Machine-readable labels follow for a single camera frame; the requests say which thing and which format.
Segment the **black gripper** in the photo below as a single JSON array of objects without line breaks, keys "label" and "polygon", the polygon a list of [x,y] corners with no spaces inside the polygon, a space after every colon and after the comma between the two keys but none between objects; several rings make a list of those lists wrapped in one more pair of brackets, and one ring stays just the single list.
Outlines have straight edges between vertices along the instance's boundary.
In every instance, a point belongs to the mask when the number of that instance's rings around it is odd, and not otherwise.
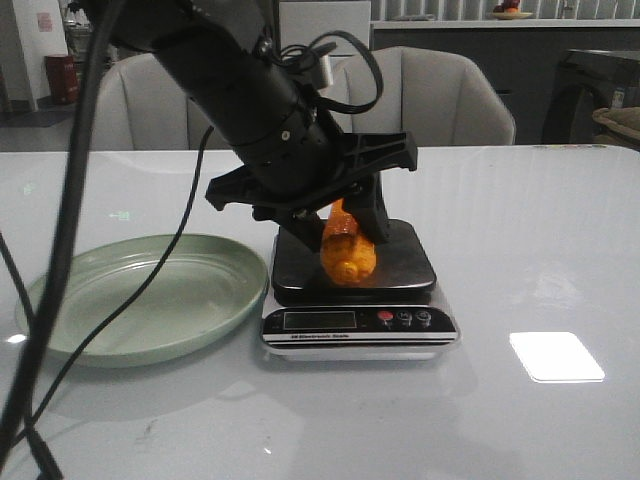
[{"label": "black gripper", "polygon": [[344,197],[343,209],[364,236],[376,245],[387,243],[390,222],[378,172],[417,169],[418,149],[411,134],[343,134],[334,152],[337,164],[308,178],[303,170],[312,165],[309,160],[284,167],[245,164],[212,179],[205,197],[218,211],[242,203],[278,213],[277,223],[312,252],[320,251],[325,227],[316,211]]}]

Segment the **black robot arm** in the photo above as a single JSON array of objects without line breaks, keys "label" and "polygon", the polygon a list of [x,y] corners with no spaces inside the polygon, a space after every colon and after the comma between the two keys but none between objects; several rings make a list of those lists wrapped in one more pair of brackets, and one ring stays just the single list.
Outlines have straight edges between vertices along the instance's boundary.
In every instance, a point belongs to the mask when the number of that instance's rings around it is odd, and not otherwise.
[{"label": "black robot arm", "polygon": [[215,208],[248,204],[256,220],[318,251],[318,213],[342,200],[369,240],[388,240],[379,174],[416,169],[412,137],[344,132],[335,114],[345,106],[274,58],[256,2],[87,1],[84,9],[103,40],[152,54],[241,160],[210,182]]}]

